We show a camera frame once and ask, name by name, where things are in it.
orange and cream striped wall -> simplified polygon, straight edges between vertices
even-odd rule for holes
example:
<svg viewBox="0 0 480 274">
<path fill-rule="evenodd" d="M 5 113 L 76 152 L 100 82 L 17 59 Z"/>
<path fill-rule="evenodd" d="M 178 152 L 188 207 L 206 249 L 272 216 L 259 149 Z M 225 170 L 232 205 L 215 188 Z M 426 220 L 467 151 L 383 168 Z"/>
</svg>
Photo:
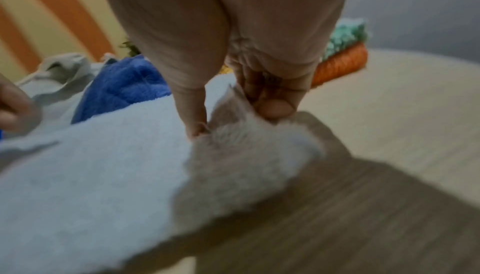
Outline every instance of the orange and cream striped wall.
<svg viewBox="0 0 480 274">
<path fill-rule="evenodd" d="M 12 81 L 53 55 L 123 58 L 126 40 L 107 0 L 0 0 L 0 73 Z"/>
</svg>

orange textured fabric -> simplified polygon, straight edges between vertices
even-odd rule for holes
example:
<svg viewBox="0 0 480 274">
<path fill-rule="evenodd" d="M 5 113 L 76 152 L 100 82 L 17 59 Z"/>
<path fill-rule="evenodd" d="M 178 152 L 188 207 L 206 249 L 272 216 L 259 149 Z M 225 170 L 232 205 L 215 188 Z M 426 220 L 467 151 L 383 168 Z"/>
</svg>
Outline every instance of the orange textured fabric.
<svg viewBox="0 0 480 274">
<path fill-rule="evenodd" d="M 330 80 L 357 72 L 365 67 L 369 59 L 369 52 L 363 42 L 359 42 L 318 64 L 311 87 Z M 224 65 L 219 74 L 232 73 L 232 69 Z"/>
</svg>

gray wall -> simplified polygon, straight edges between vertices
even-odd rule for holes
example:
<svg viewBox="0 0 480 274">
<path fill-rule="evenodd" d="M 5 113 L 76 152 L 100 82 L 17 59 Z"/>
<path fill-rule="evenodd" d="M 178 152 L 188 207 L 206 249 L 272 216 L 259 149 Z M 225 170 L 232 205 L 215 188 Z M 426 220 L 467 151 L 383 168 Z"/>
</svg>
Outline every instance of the gray wall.
<svg viewBox="0 0 480 274">
<path fill-rule="evenodd" d="M 370 47 L 480 62 L 480 0 L 347 0 L 343 15 L 368 19 Z"/>
</svg>

human hand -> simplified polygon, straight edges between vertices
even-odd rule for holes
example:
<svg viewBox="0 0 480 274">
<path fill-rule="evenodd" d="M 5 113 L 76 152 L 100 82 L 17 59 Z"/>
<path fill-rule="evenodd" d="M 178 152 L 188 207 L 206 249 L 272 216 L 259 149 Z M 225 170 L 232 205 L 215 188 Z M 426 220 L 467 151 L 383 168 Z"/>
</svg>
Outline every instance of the human hand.
<svg viewBox="0 0 480 274">
<path fill-rule="evenodd" d="M 205 85 L 224 62 L 261 116 L 293 114 L 310 89 L 345 0 L 109 2 L 170 86 L 192 138 L 207 122 Z"/>
<path fill-rule="evenodd" d="M 32 100 L 10 80 L 0 74 L 0 129 L 16 131 L 22 119 L 34 110 Z"/>
</svg>

blue cloth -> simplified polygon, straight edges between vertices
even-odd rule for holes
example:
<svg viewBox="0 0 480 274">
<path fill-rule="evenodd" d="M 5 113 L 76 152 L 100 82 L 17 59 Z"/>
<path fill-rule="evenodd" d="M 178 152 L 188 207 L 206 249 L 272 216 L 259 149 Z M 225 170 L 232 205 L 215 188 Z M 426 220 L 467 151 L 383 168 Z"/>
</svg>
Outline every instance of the blue cloth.
<svg viewBox="0 0 480 274">
<path fill-rule="evenodd" d="M 83 94 L 71 124 L 170 94 L 162 75 L 142 55 L 113 60 L 105 64 Z"/>
</svg>

